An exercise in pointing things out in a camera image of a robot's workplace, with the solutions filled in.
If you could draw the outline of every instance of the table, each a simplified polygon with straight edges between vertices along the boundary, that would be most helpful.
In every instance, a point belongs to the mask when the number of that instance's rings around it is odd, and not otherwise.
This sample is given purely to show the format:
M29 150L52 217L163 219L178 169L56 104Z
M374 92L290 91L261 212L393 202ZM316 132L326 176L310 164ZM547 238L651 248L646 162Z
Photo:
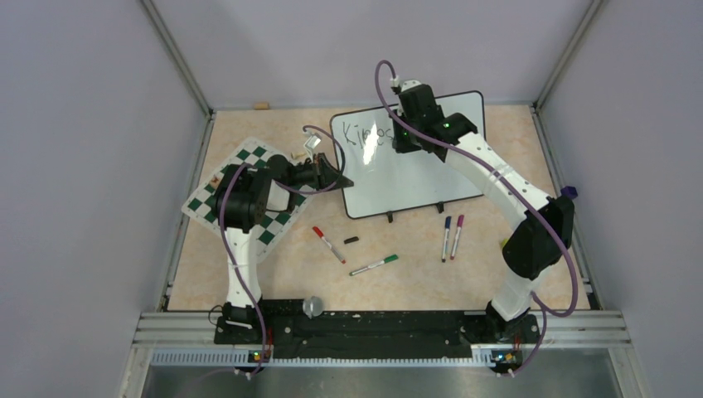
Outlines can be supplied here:
M217 112L203 176L249 136L284 153L300 153L304 142L301 126L316 124L328 129L334 114L350 110L354 109ZM523 177L553 194L529 107L489 105L485 115L487 140L495 151ZM318 150L334 159L328 140ZM459 214L465 219L457 258L442 263L444 218L452 216L455 225ZM319 226L346 256L345 265L334 258L312 226ZM394 221L389 223L385 216L347 218L342 193L328 192L314 199L259 265L259 284L265 299L316 295L332 311L485 309L507 271L499 244L510 234L500 211L485 197L448 203L442 214L435 207L394 213ZM360 238L358 242L342 243L355 235ZM348 275L350 270L391 254L400 259L355 277ZM168 309L203 310L224 303L226 264L221 239L190 221ZM562 259L550 267L537 293L552 308L567 308L570 289L569 271ZM588 307L583 285L579 284L577 308Z

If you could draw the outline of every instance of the green and white checkered board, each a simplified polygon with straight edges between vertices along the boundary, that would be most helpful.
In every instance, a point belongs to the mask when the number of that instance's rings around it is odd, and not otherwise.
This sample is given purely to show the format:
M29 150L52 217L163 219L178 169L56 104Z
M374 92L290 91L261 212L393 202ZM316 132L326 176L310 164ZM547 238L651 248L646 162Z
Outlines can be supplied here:
M232 154L218 166L212 174L206 178L203 183L188 197L188 200L181 208L181 211L193 220L202 224L205 228L212 231L218 237L220 236L220 224L217 218L210 212L215 205L215 188L211 185L211 181L222 181L225 175L225 169L231 164L241 164L243 161L253 165L254 167L264 167L266 161L273 155L284 155L281 151L270 145L259 141L256 138L247 138ZM308 186L303 187L304 191L312 191ZM310 204L314 197L298 195L298 203L291 214L277 213L272 211L266 212L266 217L261 222L263 230L258 231L256 254L259 262L264 261L266 256L273 251L274 247L279 243L281 238L288 231L290 226L298 219L306 207Z

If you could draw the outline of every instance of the green marker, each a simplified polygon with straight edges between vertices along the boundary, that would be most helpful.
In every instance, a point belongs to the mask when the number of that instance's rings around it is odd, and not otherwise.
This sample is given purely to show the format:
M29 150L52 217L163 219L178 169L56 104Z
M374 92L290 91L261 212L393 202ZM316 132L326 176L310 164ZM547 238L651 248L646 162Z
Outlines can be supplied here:
M364 272L364 271L368 271L369 269L374 269L375 267L381 266L381 265L383 265L383 264L385 264L385 263L390 263L391 261L397 260L397 259L398 259L398 255L390 255L390 256L384 258L383 260L378 261L378 262L376 262L376 263L374 263L374 264L367 265L367 266L364 267L364 268L360 268L360 269L357 269L356 271L350 272L350 273L349 273L349 276L354 276L354 275L356 275L356 274L360 274L360 273L362 273L362 272Z

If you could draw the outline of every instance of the white wall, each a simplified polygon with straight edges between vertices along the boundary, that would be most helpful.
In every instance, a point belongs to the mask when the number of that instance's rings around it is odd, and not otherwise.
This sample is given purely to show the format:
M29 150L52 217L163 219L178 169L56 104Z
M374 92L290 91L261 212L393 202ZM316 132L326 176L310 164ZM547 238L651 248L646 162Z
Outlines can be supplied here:
M655 396L701 396L703 2L613 1L545 112L600 297Z
M0 5L0 396L114 396L203 118L136 0Z
M435 94L532 101L589 0L155 0L215 108L377 104L378 60Z

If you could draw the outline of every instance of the purple marker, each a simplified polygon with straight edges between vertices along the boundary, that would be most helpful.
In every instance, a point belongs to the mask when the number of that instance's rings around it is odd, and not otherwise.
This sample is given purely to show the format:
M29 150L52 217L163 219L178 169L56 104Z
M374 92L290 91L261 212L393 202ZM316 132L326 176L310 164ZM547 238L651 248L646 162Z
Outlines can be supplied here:
M442 262L447 261L447 248L449 246L449 227L452 225L452 217L447 216L444 220L444 247L442 248Z
M459 216L457 221L457 235L454 237L454 247L452 248L452 255L449 257L454 260L454 256L457 255L457 246L459 244L459 235L461 235L461 226L463 225L463 214Z

